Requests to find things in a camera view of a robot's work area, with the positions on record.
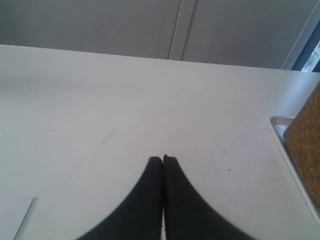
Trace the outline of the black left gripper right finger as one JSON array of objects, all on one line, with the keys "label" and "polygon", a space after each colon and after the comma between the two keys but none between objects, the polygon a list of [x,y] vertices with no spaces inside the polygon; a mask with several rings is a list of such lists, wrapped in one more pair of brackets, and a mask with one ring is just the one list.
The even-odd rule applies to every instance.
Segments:
[{"label": "black left gripper right finger", "polygon": [[251,240],[200,196],[173,156],[163,157],[164,223],[168,240]]}]

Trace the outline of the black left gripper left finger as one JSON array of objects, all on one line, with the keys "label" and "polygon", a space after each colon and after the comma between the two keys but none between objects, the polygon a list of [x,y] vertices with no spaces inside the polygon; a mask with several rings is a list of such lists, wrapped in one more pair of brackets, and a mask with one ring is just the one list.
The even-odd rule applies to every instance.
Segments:
[{"label": "black left gripper left finger", "polygon": [[150,157],[139,180],[103,221],[80,240],[159,240],[162,231],[163,162]]}]

